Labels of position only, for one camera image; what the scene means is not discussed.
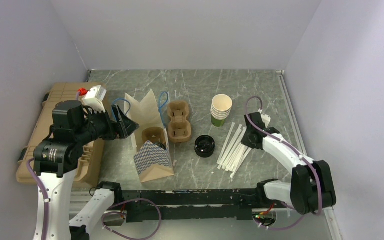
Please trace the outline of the patterned paper bag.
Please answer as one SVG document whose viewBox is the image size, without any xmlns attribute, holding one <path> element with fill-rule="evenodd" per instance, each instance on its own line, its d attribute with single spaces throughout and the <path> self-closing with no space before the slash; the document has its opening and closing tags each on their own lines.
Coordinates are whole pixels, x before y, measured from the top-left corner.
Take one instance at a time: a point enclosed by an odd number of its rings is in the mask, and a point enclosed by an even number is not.
<svg viewBox="0 0 384 240">
<path fill-rule="evenodd" d="M 133 162 L 140 183 L 173 176 L 175 172 L 170 155 L 168 134 L 163 125 L 153 90 L 149 90 L 142 100 L 136 100 L 128 93 L 124 95 L 124 99 L 126 100 L 124 110 L 127 112 L 127 117 L 139 124 L 139 128 L 130 138 L 135 150 Z M 164 130 L 166 150 L 150 141 L 143 142 L 142 132 L 151 127 L 159 127 Z"/>
</svg>

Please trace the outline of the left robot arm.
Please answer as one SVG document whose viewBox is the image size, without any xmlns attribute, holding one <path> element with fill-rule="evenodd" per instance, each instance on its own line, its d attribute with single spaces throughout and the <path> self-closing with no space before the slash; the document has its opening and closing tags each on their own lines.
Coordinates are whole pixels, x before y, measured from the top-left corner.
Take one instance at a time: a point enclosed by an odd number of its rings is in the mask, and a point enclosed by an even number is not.
<svg viewBox="0 0 384 240">
<path fill-rule="evenodd" d="M 79 100 L 62 101 L 52 111 L 49 136 L 26 164 L 39 193 L 36 239 L 88 240 L 105 211 L 123 205 L 121 185 L 101 182 L 86 206 L 69 218 L 72 187 L 84 147 L 99 139 L 126 139 L 139 128 L 117 105 L 111 108 L 114 119 L 105 110 L 94 110 Z"/>
</svg>

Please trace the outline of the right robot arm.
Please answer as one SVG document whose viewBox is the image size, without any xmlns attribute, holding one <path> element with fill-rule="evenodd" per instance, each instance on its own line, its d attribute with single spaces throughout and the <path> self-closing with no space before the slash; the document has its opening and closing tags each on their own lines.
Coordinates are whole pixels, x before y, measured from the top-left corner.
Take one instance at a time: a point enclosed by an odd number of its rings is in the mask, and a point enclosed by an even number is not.
<svg viewBox="0 0 384 240">
<path fill-rule="evenodd" d="M 260 207 L 279 201 L 306 215 L 336 205 L 331 168 L 326 161 L 298 151 L 277 129 L 266 127 L 259 112 L 245 114 L 244 118 L 246 132 L 241 143 L 270 154 L 291 174 L 290 183 L 269 179 L 257 184 L 255 200 Z"/>
</svg>

